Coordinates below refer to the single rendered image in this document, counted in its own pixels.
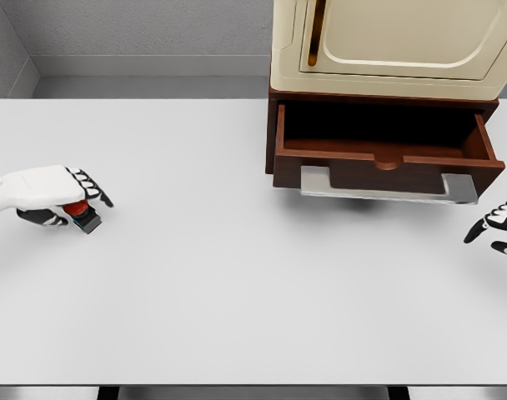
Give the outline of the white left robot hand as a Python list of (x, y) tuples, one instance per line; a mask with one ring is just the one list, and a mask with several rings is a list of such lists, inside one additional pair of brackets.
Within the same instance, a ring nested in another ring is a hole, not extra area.
[(103, 189), (82, 169), (52, 165), (36, 167), (5, 176), (11, 207), (28, 222), (44, 227), (68, 225), (68, 220), (52, 210), (53, 206), (98, 199), (111, 208), (113, 202)]

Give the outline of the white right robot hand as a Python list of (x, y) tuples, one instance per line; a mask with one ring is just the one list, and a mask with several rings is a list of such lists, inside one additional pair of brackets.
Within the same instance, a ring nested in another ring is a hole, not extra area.
[[(464, 243), (473, 242), (478, 236), (490, 228), (507, 232), (507, 202), (493, 208), (490, 212), (486, 213), (481, 219), (475, 222), (467, 232), (464, 238)], [(507, 255), (507, 242), (494, 241), (490, 244), (490, 246), (495, 251)]]

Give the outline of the red button grey switch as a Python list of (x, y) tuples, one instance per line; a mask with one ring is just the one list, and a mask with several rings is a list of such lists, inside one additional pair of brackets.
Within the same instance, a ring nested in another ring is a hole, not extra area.
[(73, 222), (86, 234), (90, 234), (101, 223), (101, 218), (87, 200), (63, 205), (63, 211), (68, 214)]

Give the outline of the brown wooden drawer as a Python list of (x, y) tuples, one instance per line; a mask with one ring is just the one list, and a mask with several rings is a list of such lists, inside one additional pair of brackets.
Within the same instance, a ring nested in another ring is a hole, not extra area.
[(339, 182), (379, 176), (424, 183), (467, 174), (482, 195), (504, 171), (483, 116), (471, 109), (334, 102), (278, 106), (273, 185), (300, 188), (302, 166), (328, 167)]

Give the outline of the cream and brown cabinet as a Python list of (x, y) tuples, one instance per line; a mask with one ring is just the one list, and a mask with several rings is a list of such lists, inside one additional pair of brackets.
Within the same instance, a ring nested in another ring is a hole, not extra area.
[(487, 102), (507, 83), (507, 0), (274, 0), (270, 97)]

